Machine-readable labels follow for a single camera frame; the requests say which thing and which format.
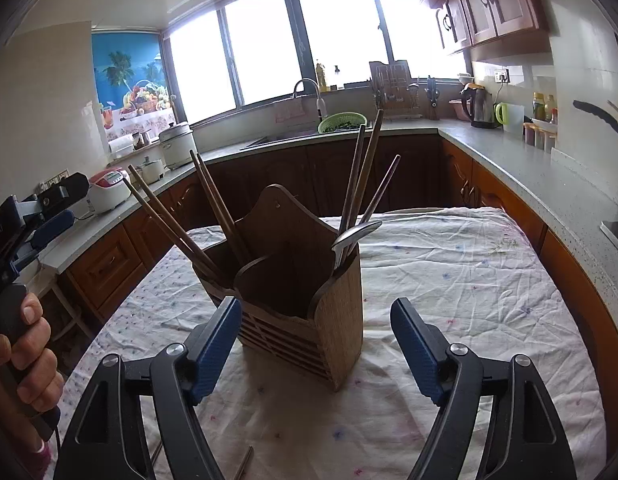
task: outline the faucet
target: faucet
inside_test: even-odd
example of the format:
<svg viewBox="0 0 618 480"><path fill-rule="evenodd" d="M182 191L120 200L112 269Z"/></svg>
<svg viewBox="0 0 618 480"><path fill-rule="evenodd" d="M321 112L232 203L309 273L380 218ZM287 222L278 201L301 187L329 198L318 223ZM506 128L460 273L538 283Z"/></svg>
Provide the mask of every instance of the faucet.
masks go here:
<svg viewBox="0 0 618 480"><path fill-rule="evenodd" d="M313 86L315 86L315 93L318 96L318 98L315 101L315 107L318 109L318 118L320 119L320 121L323 121L323 118L326 119L327 118L327 105L324 102L324 99L321 97L320 95L320 87L318 86L318 83L316 81L314 81L313 79L308 79L306 77L302 78L300 81L298 81L295 85L294 85L294 96L293 99L295 99L296 97L298 97L298 85L302 82L302 81L307 81L310 82L311 84L313 84Z"/></svg>

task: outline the metal screw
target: metal screw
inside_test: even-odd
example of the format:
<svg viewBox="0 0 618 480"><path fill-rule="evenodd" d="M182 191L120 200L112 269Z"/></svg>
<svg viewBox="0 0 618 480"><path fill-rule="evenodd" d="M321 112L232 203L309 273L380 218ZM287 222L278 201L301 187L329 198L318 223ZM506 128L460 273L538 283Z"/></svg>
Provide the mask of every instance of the metal screw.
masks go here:
<svg viewBox="0 0 618 480"><path fill-rule="evenodd" d="M469 349L462 343L453 343L451 345L451 353L455 355L467 355Z"/></svg>
<svg viewBox="0 0 618 480"><path fill-rule="evenodd" d="M185 351L185 347L180 343L174 343L167 346L167 355L179 355Z"/></svg>
<svg viewBox="0 0 618 480"><path fill-rule="evenodd" d="M105 355L101 361L103 366L110 367L118 363L118 356L116 354Z"/></svg>
<svg viewBox="0 0 618 480"><path fill-rule="evenodd" d="M518 354L516 356L516 363L520 366L529 366L531 364L531 359L524 354Z"/></svg>

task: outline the green colander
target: green colander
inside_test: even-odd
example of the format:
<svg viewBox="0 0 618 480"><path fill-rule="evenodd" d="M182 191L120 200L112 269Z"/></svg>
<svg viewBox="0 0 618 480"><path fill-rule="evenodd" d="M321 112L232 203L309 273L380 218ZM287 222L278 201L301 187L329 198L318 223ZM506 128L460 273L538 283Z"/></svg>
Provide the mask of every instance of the green colander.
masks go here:
<svg viewBox="0 0 618 480"><path fill-rule="evenodd" d="M318 124L318 133L326 133L325 129L334 128L334 131L338 129L341 124L349 122L360 126L361 124L367 124L367 118L362 114L356 114L355 112L342 112L342 114L333 114Z"/></svg>

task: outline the countertop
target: countertop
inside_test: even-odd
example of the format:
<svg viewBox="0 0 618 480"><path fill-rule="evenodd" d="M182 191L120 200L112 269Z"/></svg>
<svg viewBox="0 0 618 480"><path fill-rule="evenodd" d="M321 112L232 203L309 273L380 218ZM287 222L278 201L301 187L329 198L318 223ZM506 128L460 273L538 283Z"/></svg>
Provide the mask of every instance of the countertop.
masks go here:
<svg viewBox="0 0 618 480"><path fill-rule="evenodd" d="M602 220L618 220L618 206L593 185L533 146L503 133L481 130L458 120L412 120L385 122L382 136L439 133L468 153L511 188L549 226L569 248L585 270L618 327L618 250L600 230ZM257 153L328 142L354 139L356 132L327 134L282 140L246 148L252 140L201 153L208 164ZM161 193L195 171L187 164L151 184ZM64 272L78 256L119 222L140 207L130 197L114 210L77 222L39 257L41 263L57 273Z"/></svg>

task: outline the brown wooden holder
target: brown wooden holder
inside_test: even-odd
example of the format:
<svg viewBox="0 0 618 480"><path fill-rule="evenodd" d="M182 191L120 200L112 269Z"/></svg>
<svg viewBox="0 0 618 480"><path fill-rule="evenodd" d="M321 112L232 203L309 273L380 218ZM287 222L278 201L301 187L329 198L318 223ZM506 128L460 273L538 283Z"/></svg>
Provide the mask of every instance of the brown wooden holder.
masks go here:
<svg viewBox="0 0 618 480"><path fill-rule="evenodd" d="M226 240L205 249L233 277L220 288L196 272L208 295L216 305L241 300L243 345L338 390L362 347L358 247L332 275L336 229L276 184L235 226L255 259L240 267Z"/></svg>

